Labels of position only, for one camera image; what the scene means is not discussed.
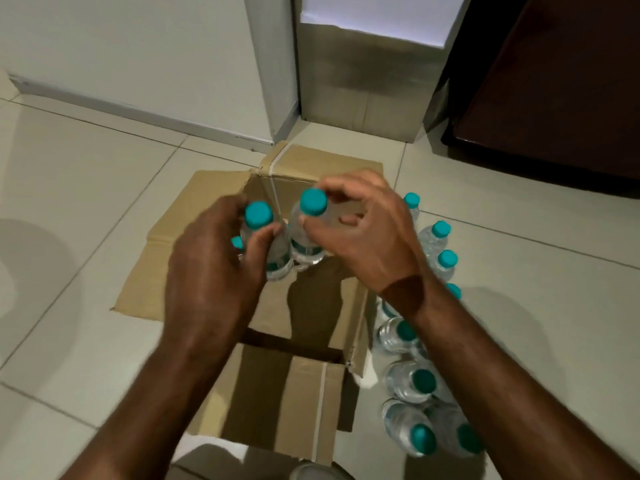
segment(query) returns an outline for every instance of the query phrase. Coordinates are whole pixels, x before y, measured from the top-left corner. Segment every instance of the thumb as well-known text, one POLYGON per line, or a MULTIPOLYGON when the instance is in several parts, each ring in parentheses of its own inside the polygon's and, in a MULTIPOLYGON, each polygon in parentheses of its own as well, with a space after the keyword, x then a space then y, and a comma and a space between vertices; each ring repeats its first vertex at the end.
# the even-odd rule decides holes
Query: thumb
POLYGON ((280 232, 280 224, 274 223, 254 232, 246 244, 243 267, 258 281, 265 279, 267 254, 276 235, 280 232))
POLYGON ((332 254, 340 256, 353 228, 334 227, 318 217, 301 216, 300 221, 309 239, 332 254))

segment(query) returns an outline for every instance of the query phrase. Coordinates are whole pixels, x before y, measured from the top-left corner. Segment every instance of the teal bottle cap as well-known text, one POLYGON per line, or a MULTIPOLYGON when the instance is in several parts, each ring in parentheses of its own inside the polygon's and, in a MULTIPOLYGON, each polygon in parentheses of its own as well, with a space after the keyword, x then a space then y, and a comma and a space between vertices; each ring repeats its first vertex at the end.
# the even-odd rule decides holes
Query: teal bottle cap
POLYGON ((460 287, 453 284, 453 283, 447 283, 447 288, 449 291, 451 291, 451 294, 453 296, 455 296, 457 299, 461 299, 462 298, 462 290, 460 290, 460 287))
POLYGON ((242 242, 242 237, 239 235, 231 238, 231 244, 233 244, 238 251, 244 251, 244 243, 242 242))
POLYGON ((450 268, 458 264, 458 255, 452 250, 445 249, 438 256, 438 262, 444 268, 450 268))
POLYGON ((451 226, 444 221, 438 221, 436 222, 436 224, 431 226, 431 232, 437 238, 442 239, 443 237, 449 235, 449 233, 451 232, 451 226))
POLYGON ((458 441, 460 446, 469 453, 478 454, 484 451, 484 444, 468 423, 464 423, 458 428, 458 441))
POLYGON ((415 340, 417 338, 417 335, 411 328, 411 325, 409 325, 409 323, 407 323, 405 320, 402 320, 402 322, 398 323, 396 330, 398 333, 398 337, 403 339, 405 342, 411 342, 412 340, 415 340))
POLYGON ((416 391, 430 394, 436 390, 436 376, 427 369, 418 369, 411 375, 411 382, 416 391))
POLYGON ((273 222, 273 212, 265 201, 251 202, 244 209, 244 222, 251 230, 258 230, 273 222))
POLYGON ((300 210, 308 216, 324 214, 327 206, 326 194, 320 189, 307 189, 300 197, 300 210))
POLYGON ((420 205, 420 195, 409 192, 404 196, 404 202, 409 209, 415 209, 420 205))
POLYGON ((436 451, 436 435, 426 424, 416 424, 409 431, 409 441, 420 453, 430 455, 436 451))

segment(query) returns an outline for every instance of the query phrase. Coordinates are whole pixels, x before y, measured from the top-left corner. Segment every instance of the forearm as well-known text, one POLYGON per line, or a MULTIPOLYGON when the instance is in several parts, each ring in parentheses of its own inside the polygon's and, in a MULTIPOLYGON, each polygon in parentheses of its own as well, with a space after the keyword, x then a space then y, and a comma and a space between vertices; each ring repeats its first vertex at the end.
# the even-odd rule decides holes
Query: forearm
POLYGON ((638 478, 509 357, 431 273, 412 320, 505 477, 638 478))
POLYGON ((62 479, 164 478, 180 437, 227 357, 223 350, 203 363, 171 346, 158 346, 62 479))

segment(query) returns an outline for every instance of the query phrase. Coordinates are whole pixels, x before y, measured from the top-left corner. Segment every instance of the white paper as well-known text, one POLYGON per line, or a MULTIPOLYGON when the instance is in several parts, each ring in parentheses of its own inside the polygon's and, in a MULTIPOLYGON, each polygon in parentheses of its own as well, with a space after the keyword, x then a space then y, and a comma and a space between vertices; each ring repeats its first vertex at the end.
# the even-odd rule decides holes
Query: white paper
POLYGON ((302 0, 302 23, 444 48, 464 0, 302 0))

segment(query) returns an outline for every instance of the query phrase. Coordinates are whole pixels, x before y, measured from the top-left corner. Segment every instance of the left hand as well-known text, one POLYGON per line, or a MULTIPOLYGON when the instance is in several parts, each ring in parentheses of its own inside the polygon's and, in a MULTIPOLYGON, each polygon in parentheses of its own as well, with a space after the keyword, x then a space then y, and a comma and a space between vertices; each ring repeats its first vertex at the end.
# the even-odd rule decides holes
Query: left hand
POLYGON ((248 200, 220 197, 173 245, 164 290, 161 345, 198 360, 229 354, 249 325, 264 284, 267 253, 277 223, 254 233, 242 260, 231 238, 239 234, 248 200))

